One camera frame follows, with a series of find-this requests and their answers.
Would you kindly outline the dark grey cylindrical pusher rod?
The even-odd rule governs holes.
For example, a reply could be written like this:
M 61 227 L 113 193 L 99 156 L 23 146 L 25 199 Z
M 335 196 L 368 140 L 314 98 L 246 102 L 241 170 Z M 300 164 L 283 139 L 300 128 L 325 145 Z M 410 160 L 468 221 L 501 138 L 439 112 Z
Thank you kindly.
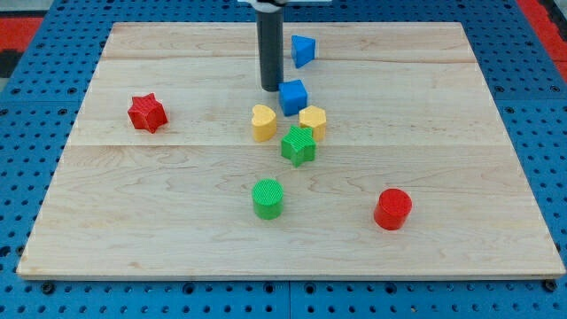
M 283 24 L 283 9 L 256 13 L 261 87 L 268 92 L 278 91 L 284 79 Z

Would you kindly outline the white rod mount bracket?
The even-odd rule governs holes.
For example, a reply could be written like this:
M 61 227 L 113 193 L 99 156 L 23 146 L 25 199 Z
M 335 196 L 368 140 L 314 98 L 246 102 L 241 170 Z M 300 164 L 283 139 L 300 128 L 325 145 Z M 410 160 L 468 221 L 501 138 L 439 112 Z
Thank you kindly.
M 275 12 L 285 6 L 324 6 L 331 0 L 237 0 L 240 5 L 250 5 L 259 12 Z

